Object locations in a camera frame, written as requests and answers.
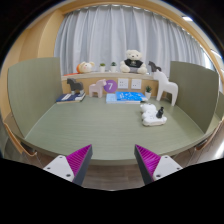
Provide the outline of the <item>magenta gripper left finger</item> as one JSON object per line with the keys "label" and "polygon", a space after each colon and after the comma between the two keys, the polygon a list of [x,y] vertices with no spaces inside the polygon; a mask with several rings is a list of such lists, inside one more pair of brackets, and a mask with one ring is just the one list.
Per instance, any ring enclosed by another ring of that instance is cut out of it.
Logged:
{"label": "magenta gripper left finger", "polygon": [[92,145],[87,145],[68,156],[57,156],[44,170],[81,186],[92,155]]}

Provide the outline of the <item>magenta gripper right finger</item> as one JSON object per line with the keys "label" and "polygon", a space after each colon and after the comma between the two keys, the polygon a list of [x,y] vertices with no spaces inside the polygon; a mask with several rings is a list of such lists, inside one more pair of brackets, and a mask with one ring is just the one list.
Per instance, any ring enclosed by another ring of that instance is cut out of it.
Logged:
{"label": "magenta gripper right finger", "polygon": [[139,145],[135,145],[134,155],[145,185],[182,169],[170,156],[159,156]]}

